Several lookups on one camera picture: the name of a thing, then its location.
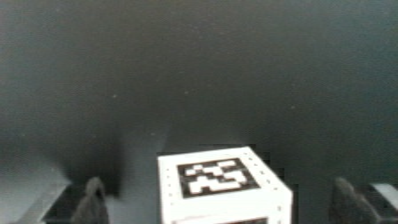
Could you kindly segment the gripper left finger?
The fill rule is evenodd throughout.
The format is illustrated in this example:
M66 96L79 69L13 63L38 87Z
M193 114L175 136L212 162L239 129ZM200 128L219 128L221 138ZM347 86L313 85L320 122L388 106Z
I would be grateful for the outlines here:
M111 224L105 196L98 177L86 184L54 184L15 224Z

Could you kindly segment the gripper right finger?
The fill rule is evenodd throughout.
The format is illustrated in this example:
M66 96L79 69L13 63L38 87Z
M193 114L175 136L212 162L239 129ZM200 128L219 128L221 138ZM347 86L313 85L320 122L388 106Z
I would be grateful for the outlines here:
M331 224L398 224L398 184L354 185L345 178L336 179Z

